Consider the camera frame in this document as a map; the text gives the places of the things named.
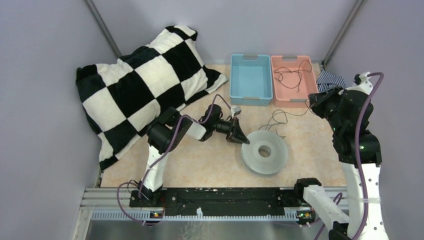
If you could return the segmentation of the translucent white cable spool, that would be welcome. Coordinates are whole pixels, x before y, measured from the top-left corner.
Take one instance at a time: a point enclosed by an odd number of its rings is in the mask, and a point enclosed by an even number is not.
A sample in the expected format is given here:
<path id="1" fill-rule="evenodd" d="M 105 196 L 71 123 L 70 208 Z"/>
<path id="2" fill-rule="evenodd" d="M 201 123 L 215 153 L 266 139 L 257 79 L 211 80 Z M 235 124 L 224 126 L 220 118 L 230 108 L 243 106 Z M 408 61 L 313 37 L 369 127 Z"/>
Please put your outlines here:
<path id="1" fill-rule="evenodd" d="M 249 169 L 260 175 L 279 173 L 289 161 L 289 147 L 284 139 L 267 130 L 251 132 L 249 143 L 241 145 L 241 157 Z"/>

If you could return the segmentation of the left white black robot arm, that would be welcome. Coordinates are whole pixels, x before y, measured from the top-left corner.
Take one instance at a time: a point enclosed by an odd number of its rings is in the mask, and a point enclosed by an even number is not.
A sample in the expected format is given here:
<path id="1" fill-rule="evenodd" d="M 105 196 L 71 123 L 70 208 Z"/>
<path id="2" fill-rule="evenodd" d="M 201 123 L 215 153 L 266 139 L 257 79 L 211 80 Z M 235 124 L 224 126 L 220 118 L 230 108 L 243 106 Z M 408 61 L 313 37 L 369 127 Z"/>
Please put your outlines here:
<path id="1" fill-rule="evenodd" d="M 237 118 L 240 112 L 240 107 L 232 107 L 231 115 L 224 120 L 222 108 L 213 103 L 199 120 L 180 114 L 174 107 L 159 115 L 147 128 L 148 161 L 144 176 L 138 184 L 137 196 L 149 207 L 154 207 L 160 202 L 161 194 L 158 190 L 163 186 L 169 154 L 185 136 L 205 142 L 217 132 L 224 134 L 229 143 L 250 144 Z"/>

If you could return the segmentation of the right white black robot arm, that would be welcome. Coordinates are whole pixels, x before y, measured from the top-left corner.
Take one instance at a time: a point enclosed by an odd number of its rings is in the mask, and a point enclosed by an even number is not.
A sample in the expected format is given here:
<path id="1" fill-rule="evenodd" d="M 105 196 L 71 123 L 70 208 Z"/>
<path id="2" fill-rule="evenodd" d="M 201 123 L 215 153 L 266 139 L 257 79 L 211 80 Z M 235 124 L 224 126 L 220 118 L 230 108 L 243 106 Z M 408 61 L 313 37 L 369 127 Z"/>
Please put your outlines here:
<path id="1" fill-rule="evenodd" d="M 315 178 L 300 178 L 294 185 L 293 200 L 310 205 L 328 230 L 331 240 L 386 240 L 382 217 L 379 176 L 381 145 L 368 129 L 374 107 L 371 99 L 384 74 L 357 74 L 351 87 L 332 87 L 309 95 L 310 109 L 328 121 L 332 143 L 346 180 L 348 213 L 339 209 Z"/>

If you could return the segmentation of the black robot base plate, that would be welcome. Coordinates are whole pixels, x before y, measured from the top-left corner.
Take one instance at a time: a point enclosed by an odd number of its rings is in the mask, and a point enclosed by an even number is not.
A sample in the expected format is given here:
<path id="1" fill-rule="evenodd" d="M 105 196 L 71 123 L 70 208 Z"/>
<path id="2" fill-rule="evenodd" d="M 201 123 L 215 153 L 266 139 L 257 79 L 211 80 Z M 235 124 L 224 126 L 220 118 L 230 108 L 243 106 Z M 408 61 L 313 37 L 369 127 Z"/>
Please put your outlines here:
<path id="1" fill-rule="evenodd" d="M 161 188 L 150 198 L 131 192 L 132 208 L 158 208 L 169 217 L 194 216 L 198 210 L 206 217 L 283 216 L 291 208 L 306 207 L 292 188 L 218 187 Z"/>

